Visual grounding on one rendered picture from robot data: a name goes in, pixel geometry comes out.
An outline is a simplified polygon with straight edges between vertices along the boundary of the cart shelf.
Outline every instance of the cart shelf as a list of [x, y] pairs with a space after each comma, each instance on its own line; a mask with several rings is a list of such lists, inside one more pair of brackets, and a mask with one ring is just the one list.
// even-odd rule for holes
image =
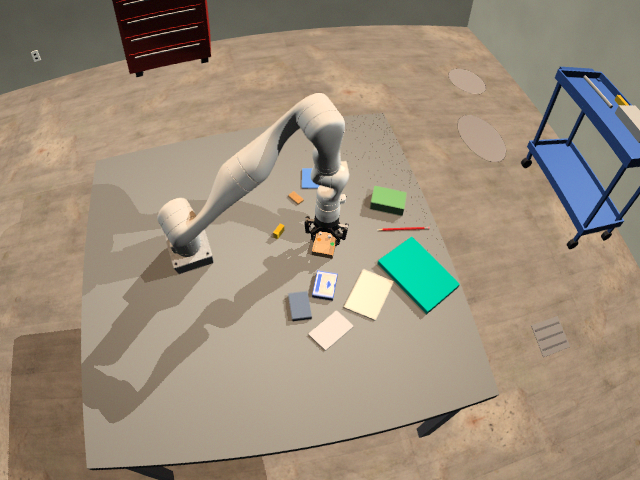
[[[529, 153], [522, 160], [522, 166], [528, 168], [531, 165], [531, 157], [535, 157], [578, 230], [576, 236], [567, 243], [567, 247], [574, 248], [582, 235], [590, 233], [606, 230], [602, 234], [602, 239], [607, 240], [611, 237], [613, 229], [624, 222], [622, 217], [640, 195], [640, 188], [622, 212], [618, 212], [609, 197], [625, 170], [640, 166], [640, 142], [617, 117], [615, 112], [618, 105], [615, 97], [620, 95], [624, 98], [624, 96], [602, 72], [596, 72], [590, 68], [560, 67], [555, 78], [558, 83], [538, 133], [527, 145]], [[569, 138], [540, 140], [540, 135], [562, 87], [580, 107], [580, 115]], [[604, 137], [622, 164], [606, 190], [572, 143], [585, 115]]]

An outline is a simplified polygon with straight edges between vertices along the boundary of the red tool chest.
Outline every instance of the red tool chest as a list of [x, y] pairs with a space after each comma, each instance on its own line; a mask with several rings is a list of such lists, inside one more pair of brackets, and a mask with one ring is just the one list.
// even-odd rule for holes
[[113, 0], [129, 73], [211, 56], [207, 0]]

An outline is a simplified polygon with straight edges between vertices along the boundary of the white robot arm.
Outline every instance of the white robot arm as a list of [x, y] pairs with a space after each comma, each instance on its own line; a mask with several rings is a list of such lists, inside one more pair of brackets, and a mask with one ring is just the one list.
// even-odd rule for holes
[[333, 233], [339, 244], [346, 238], [348, 224], [341, 225], [340, 204], [349, 180], [347, 162], [340, 160], [344, 135], [344, 118], [322, 93], [298, 102], [262, 135], [227, 160], [216, 175], [209, 198], [195, 214], [184, 198], [165, 204], [158, 213], [158, 223], [171, 249], [183, 257], [195, 255], [200, 248], [199, 235], [222, 212], [262, 183], [273, 170], [285, 142], [298, 128], [313, 143], [312, 180], [320, 185], [316, 197], [315, 219], [307, 217], [305, 231], [312, 238], [319, 231]]

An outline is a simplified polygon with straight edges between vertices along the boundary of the green block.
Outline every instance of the green block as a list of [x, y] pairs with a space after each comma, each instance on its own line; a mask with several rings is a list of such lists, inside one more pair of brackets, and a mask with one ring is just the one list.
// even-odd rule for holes
[[460, 285], [413, 237], [378, 263], [427, 313]]
[[378, 186], [373, 187], [373, 195], [371, 196], [372, 210], [402, 215], [406, 203], [407, 192]]

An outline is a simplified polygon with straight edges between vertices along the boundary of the red pencil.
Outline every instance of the red pencil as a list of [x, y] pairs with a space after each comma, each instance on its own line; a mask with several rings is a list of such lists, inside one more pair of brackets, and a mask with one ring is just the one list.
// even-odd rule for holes
[[429, 230], [430, 227], [379, 228], [379, 232], [395, 232], [396, 230]]

